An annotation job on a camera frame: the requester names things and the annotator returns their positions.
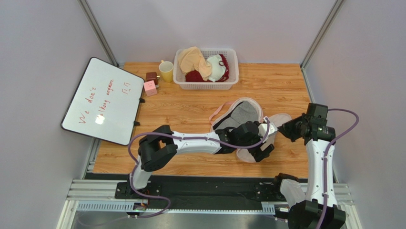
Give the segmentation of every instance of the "pink strap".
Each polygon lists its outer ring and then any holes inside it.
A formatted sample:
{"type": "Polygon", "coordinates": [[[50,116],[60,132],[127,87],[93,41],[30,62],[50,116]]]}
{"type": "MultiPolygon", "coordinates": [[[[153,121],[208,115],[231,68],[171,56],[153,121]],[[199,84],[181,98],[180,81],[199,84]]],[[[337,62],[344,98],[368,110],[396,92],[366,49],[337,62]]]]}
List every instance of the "pink strap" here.
{"type": "Polygon", "coordinates": [[[223,106],[224,106],[224,105],[231,105],[231,104],[233,104],[234,102],[235,102],[235,101],[225,102],[225,103],[223,103],[223,105],[219,106],[219,108],[209,117],[209,122],[210,122],[211,124],[213,124],[212,118],[213,118],[214,116],[216,116],[216,114],[218,114],[218,113],[221,111],[221,109],[223,108],[223,106]]]}

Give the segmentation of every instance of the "peach cloth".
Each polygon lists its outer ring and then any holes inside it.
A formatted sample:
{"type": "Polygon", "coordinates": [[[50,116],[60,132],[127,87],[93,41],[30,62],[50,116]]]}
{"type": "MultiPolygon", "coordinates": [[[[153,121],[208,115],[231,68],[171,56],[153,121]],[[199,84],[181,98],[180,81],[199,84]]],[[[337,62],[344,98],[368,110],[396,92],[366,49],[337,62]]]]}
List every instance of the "peach cloth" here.
{"type": "Polygon", "coordinates": [[[178,63],[183,74],[197,70],[205,81],[212,74],[212,65],[196,46],[183,50],[178,56],[178,63]]]}

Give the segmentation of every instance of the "laundry basket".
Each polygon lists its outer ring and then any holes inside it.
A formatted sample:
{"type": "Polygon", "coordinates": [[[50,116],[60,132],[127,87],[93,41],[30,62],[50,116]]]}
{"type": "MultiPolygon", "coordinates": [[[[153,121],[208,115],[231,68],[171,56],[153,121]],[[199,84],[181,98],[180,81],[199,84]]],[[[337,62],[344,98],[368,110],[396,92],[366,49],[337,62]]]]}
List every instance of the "laundry basket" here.
{"type": "Polygon", "coordinates": [[[229,75],[228,80],[224,82],[186,82],[186,77],[182,73],[179,67],[178,55],[183,51],[179,49],[175,55],[174,67],[173,67],[173,81],[181,86],[185,90],[228,90],[233,84],[238,82],[238,60],[237,54],[234,49],[200,49],[204,58],[217,54],[223,54],[227,60],[229,75]]]}

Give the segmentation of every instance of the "wooden tabletop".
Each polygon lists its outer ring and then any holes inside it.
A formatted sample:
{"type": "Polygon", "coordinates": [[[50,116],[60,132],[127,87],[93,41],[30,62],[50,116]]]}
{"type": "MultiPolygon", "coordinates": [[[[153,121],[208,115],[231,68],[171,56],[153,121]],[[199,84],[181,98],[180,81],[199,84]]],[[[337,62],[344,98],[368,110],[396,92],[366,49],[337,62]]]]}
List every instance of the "wooden tabletop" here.
{"type": "MultiPolygon", "coordinates": [[[[147,72],[159,72],[157,62],[128,62],[124,70],[145,78],[147,72]]],[[[158,94],[144,97],[134,135],[150,132],[161,125],[170,125],[173,131],[207,133],[208,117],[224,102],[241,97],[256,100],[264,115],[288,113],[296,118],[305,112],[309,103],[305,82],[298,64],[239,64],[240,80],[230,90],[182,90],[174,82],[159,82],[158,94]]],[[[213,118],[224,114],[229,106],[213,118]]],[[[235,152],[226,155],[205,153],[185,154],[172,158],[154,174],[217,177],[274,177],[287,173],[307,177],[307,154],[303,140],[291,143],[277,134],[275,150],[260,163],[240,161],[235,152]]],[[[137,152],[138,140],[132,145],[137,152]]],[[[134,162],[126,146],[102,142],[94,166],[94,173],[130,173],[134,162]]]]}

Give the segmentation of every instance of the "mug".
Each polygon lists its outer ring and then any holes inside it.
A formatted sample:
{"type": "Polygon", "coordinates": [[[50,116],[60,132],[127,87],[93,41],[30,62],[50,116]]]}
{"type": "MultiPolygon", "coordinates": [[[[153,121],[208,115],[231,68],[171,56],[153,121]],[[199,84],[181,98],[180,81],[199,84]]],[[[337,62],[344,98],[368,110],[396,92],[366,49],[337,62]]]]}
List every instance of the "mug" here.
{"type": "Polygon", "coordinates": [[[159,64],[159,71],[161,72],[161,78],[165,82],[173,81],[173,63],[169,61],[161,61],[159,64]]]}

